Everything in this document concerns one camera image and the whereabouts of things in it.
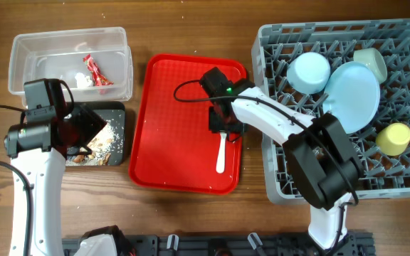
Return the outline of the yellow plastic cup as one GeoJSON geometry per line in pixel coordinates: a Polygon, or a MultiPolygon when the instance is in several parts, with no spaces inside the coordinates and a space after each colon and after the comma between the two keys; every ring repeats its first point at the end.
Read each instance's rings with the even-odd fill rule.
{"type": "Polygon", "coordinates": [[[375,142],[383,154],[400,155],[409,145],[410,128],[403,123],[390,124],[378,133],[375,142]]]}

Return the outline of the red snack wrapper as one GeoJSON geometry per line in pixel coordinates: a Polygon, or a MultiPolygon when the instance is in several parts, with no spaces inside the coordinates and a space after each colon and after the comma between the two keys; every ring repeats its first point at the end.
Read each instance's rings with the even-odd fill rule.
{"type": "Polygon", "coordinates": [[[88,54],[84,57],[83,62],[85,63],[87,69],[90,71],[95,86],[107,86],[113,85],[114,82],[109,81],[100,71],[98,64],[95,62],[94,58],[88,54]]]}

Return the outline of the white plastic spoon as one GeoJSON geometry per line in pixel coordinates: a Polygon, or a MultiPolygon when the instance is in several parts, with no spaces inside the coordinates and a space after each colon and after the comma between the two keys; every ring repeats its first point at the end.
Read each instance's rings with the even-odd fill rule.
{"type": "Polygon", "coordinates": [[[226,133],[220,133],[219,151],[216,160],[216,172],[222,174],[225,170],[226,162],[226,133]]]}

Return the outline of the mint green bowl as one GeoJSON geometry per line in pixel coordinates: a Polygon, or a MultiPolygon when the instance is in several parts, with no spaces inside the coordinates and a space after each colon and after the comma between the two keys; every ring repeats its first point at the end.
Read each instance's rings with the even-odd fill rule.
{"type": "Polygon", "coordinates": [[[382,54],[375,48],[366,48],[356,50],[353,54],[353,60],[364,64],[370,69],[379,84],[382,84],[388,75],[387,66],[382,54]]]}

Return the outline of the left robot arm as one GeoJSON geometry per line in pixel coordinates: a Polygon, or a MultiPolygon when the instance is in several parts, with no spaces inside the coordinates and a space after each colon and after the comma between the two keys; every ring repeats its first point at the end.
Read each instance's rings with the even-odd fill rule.
{"type": "Polygon", "coordinates": [[[62,255],[61,186],[70,147],[86,145],[107,124],[85,103],[60,119],[25,110],[5,139],[14,176],[10,255],[62,255]]]}

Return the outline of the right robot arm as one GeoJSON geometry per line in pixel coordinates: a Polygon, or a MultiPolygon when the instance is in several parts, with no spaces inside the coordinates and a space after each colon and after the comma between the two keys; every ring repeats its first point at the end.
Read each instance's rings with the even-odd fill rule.
{"type": "Polygon", "coordinates": [[[336,252],[347,234],[347,207],[364,170],[340,121],[331,114],[302,114],[271,99],[249,80],[200,82],[224,123],[249,124],[283,148],[288,171],[310,204],[308,234],[323,250],[336,252]]]}

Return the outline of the blue bowl with food scraps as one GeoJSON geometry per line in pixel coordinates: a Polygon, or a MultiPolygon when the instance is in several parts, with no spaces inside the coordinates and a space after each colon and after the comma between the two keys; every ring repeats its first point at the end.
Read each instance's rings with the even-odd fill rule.
{"type": "Polygon", "coordinates": [[[311,95],[325,88],[330,73],[328,60],[319,53],[309,52],[299,55],[289,65],[287,80],[294,90],[311,95]]]}

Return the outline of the light blue plate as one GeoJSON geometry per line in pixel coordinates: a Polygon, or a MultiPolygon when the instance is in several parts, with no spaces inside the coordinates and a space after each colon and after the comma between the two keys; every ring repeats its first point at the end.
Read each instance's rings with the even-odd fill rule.
{"type": "Polygon", "coordinates": [[[348,62],[331,74],[324,93],[322,111],[334,115],[348,134],[367,126],[375,116],[379,101],[379,82],[364,64],[348,62]]]}

